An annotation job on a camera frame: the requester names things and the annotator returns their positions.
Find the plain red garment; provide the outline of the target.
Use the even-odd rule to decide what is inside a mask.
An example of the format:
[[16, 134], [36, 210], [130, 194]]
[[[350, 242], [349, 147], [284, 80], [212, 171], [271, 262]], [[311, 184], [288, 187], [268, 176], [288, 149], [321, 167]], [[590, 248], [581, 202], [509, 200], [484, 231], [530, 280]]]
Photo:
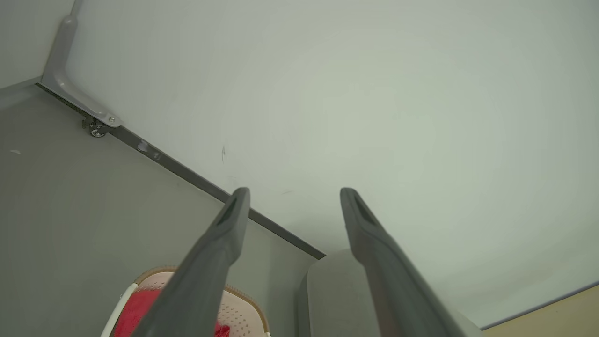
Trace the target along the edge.
[[133, 292], [117, 320], [111, 337], [131, 337], [161, 292], [161, 290]]

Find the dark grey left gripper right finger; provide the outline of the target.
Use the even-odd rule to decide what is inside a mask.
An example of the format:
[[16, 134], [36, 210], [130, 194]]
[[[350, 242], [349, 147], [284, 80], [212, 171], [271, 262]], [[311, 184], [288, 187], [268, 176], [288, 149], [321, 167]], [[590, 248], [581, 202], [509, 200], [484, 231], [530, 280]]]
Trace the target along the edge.
[[340, 202], [351, 252], [363, 266], [381, 337], [467, 337], [357, 190]]

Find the grey floor skirting strip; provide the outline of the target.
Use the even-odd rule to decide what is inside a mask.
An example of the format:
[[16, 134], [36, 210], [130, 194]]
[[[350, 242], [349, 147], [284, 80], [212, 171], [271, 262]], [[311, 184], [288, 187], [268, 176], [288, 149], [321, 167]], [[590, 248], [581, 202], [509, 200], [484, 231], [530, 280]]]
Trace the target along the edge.
[[28, 79], [0, 89], [0, 111], [4, 111], [39, 95], [41, 89], [36, 84], [41, 79], [41, 77]]

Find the cream perforated laundry basket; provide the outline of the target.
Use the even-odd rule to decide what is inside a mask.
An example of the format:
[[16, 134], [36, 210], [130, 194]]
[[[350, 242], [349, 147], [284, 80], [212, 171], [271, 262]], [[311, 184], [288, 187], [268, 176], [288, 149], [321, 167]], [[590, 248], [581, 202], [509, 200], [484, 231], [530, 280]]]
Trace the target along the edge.
[[[139, 275], [120, 297], [100, 337], [113, 335], [117, 320], [133, 292], [162, 291], [176, 270], [176, 266], [159, 266]], [[246, 294], [229, 285], [223, 290], [216, 322], [230, 326], [230, 337], [271, 337], [267, 318], [260, 307]]]

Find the black baseboard strip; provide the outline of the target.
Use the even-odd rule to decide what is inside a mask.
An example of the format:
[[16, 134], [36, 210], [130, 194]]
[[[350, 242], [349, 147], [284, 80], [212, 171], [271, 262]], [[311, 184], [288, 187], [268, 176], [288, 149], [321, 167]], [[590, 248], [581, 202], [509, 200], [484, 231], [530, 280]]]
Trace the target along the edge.
[[[56, 94], [49, 88], [45, 87], [42, 83], [36, 83], [36, 86], [38, 86], [40, 89], [44, 90], [54, 98], [60, 100], [60, 102], [64, 103], [65, 105], [82, 115], [82, 117], [84, 117], [84, 120], [82, 122], [82, 128], [86, 129], [88, 133], [91, 134], [91, 131], [88, 130], [88, 128], [92, 124], [98, 123], [98, 120], [96, 118], [92, 117], [90, 114], [80, 109], [77, 105], [69, 102], [62, 96]], [[117, 128], [100, 126], [99, 129], [101, 130], [100, 132], [104, 135], [110, 134], [113, 137], [116, 137], [116, 139], [122, 141], [129, 147], [135, 149], [135, 151], [152, 160], [152, 162], [167, 169], [168, 171], [171, 171], [171, 173], [173, 173], [174, 175], [180, 177], [181, 179], [185, 180], [186, 182], [190, 183], [196, 188], [203, 190], [203, 192], [208, 193], [211, 197], [214, 197], [216, 200], [222, 201], [224, 203], [229, 198], [230, 194], [228, 192], [220, 189], [218, 186], [203, 178], [201, 175], [196, 174], [188, 167], [185, 167], [184, 165], [180, 164], [171, 156], [168, 156], [164, 152], [160, 151], [152, 144], [148, 143], [141, 137], [132, 133], [130, 130], [122, 126]], [[313, 247], [309, 243], [306, 243], [306, 241], [292, 234], [287, 229], [282, 228], [282, 226], [275, 223], [273, 220], [270, 220], [267, 216], [264, 216], [263, 214], [255, 211], [254, 209], [250, 209], [248, 217], [250, 220], [253, 220], [258, 225], [269, 230], [275, 235], [278, 235], [280, 238], [284, 239], [288, 243], [292, 244], [293, 246], [299, 248], [301, 251], [304, 251], [305, 253], [318, 260], [324, 258], [324, 256], [326, 255], [324, 252], [321, 252], [319, 249]]]

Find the grey fabric sofa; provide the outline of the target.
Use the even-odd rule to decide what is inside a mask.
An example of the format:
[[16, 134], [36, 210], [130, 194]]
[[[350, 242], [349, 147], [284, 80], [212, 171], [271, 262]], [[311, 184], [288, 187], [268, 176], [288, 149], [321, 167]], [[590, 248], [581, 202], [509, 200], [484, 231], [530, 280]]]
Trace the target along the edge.
[[[466, 332], [481, 329], [434, 290]], [[365, 269], [350, 249], [325, 256], [307, 271], [298, 294], [299, 337], [382, 337]]]

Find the small caster wheel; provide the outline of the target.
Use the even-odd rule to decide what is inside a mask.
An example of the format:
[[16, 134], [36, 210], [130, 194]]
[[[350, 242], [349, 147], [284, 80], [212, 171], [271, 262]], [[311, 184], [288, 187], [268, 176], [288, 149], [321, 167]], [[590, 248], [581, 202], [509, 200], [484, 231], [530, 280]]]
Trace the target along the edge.
[[94, 117], [88, 117], [82, 121], [82, 128], [88, 130], [92, 137], [103, 137], [112, 132], [113, 128]]

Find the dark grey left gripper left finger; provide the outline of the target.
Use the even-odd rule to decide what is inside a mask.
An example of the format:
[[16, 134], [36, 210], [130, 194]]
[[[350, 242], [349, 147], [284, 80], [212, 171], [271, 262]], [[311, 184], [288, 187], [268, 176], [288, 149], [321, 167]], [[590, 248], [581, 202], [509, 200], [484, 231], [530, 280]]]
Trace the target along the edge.
[[236, 189], [131, 337], [214, 337], [227, 273], [241, 255], [249, 209], [249, 189]]

